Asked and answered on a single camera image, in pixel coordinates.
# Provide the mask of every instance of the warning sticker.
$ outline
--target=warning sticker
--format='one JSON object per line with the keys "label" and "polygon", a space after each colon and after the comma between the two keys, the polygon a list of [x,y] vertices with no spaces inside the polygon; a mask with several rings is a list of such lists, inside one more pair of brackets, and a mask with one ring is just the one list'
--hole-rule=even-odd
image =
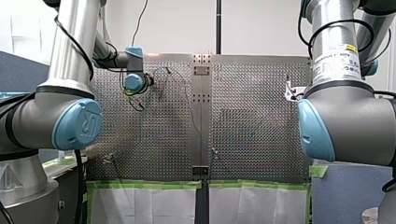
{"label": "warning sticker", "polygon": [[349,50],[351,52],[354,53],[358,53],[358,49],[353,46],[353,45],[349,45],[349,44],[343,44],[343,45],[338,45],[338,46],[330,46],[329,50],[340,50],[340,51],[344,51],[344,50]]}
{"label": "warning sticker", "polygon": [[361,76],[359,56],[350,49],[335,50],[315,59],[315,79],[323,76]]}

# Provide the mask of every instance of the pegboard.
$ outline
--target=pegboard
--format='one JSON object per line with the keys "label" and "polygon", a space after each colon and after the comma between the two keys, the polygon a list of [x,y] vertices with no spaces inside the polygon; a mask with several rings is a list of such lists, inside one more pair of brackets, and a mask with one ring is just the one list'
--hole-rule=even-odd
{"label": "pegboard", "polygon": [[211,178],[308,182],[297,104],[284,93],[286,76],[293,86],[309,83],[309,61],[213,56],[212,68]]}
{"label": "pegboard", "polygon": [[310,161],[300,147],[297,104],[283,95],[286,74],[293,86],[309,82],[308,60],[197,57],[145,57],[155,85],[138,97],[144,112],[121,94],[120,74],[96,70],[92,91],[104,123],[89,153],[88,178],[191,180],[200,162],[211,166],[214,179],[307,182]]}
{"label": "pegboard", "polygon": [[104,121],[89,179],[191,180],[191,56],[146,56],[145,72],[155,84],[136,97],[145,107],[136,112],[121,93],[122,75],[95,71],[92,91]]}

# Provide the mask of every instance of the white label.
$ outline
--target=white label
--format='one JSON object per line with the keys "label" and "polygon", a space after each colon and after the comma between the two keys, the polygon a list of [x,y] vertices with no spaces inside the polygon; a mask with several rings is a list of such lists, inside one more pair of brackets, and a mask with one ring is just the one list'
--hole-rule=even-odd
{"label": "white label", "polygon": [[351,50],[335,50],[315,59],[315,79],[323,76],[361,76],[359,56]]}

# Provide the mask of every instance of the white wall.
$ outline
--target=white wall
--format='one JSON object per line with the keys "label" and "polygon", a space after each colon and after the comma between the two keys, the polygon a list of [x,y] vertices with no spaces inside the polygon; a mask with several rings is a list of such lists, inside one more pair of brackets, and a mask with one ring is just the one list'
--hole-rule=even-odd
{"label": "white wall", "polygon": [[[131,44],[144,3],[107,1],[106,25],[118,49]],[[0,50],[49,63],[55,11],[42,0],[0,0],[0,6]],[[299,7],[298,0],[223,0],[223,54],[307,56],[307,47],[297,34]],[[310,24],[303,21],[306,39],[310,30]],[[145,52],[210,53],[216,50],[215,37],[216,0],[148,0],[135,43]],[[368,78],[376,90],[396,88],[395,50],[392,38],[378,73]]]}
{"label": "white wall", "polygon": [[56,14],[42,0],[0,0],[0,50],[50,63]]}

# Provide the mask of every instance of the robotic arm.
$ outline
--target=robotic arm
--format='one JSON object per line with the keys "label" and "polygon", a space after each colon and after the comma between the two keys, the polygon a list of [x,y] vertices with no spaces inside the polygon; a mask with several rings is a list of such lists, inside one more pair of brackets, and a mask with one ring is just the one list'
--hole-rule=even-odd
{"label": "robotic arm", "polygon": [[[32,94],[0,94],[0,205],[17,224],[58,222],[58,184],[48,181],[38,149],[80,150],[99,133],[102,110],[89,88],[91,59],[101,68],[126,69],[124,88],[131,94],[153,84],[143,73],[141,48],[117,52],[97,34],[106,0],[45,2],[59,11],[48,79]],[[6,223],[1,216],[0,223]]]}
{"label": "robotic arm", "polygon": [[[353,12],[362,7],[355,32]],[[304,153],[313,159],[396,167],[396,100],[375,99],[362,81],[395,18],[395,0],[310,0],[303,11],[312,23],[313,82],[299,101]],[[379,209],[379,223],[396,220],[396,188]]]}

